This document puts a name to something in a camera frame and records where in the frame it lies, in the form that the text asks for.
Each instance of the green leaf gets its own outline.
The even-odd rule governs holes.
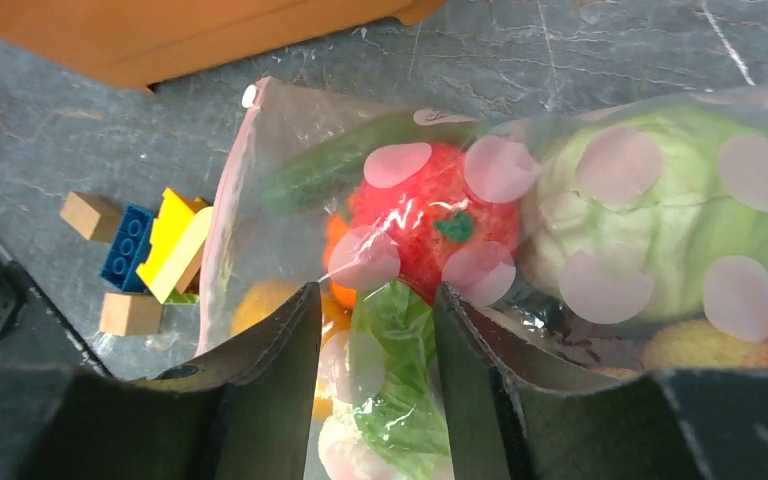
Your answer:
[[[450,454],[446,422],[428,382],[437,357],[431,307],[410,287],[392,280],[374,292],[359,293],[351,334],[370,335],[385,353],[381,391],[354,405],[364,441],[410,478],[430,478],[434,462]],[[349,345],[350,370],[366,367],[365,352]]]

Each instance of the plastic wrap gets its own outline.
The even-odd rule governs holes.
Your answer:
[[[252,89],[205,247],[199,351],[320,281],[322,478],[452,478],[443,281],[608,376],[768,367],[768,87],[506,121]]]

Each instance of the red toy tomato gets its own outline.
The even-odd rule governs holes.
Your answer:
[[[332,280],[366,290],[398,276],[429,303],[442,281],[475,304],[501,298],[516,272],[517,205],[515,198],[482,200],[475,192],[487,191],[479,178],[483,170],[472,168],[479,173],[470,177],[475,160],[467,157],[442,143],[373,152],[354,193],[353,228],[335,245],[328,265]]]

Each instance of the orange bin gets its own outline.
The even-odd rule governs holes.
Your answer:
[[[148,85],[445,0],[0,0],[0,39],[112,87]]]

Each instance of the wooden cube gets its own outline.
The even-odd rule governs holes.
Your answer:
[[[163,305],[152,295],[108,292],[104,294],[98,329],[127,337],[160,333]]]
[[[69,192],[60,218],[87,240],[110,243],[119,228],[122,212],[97,195]]]

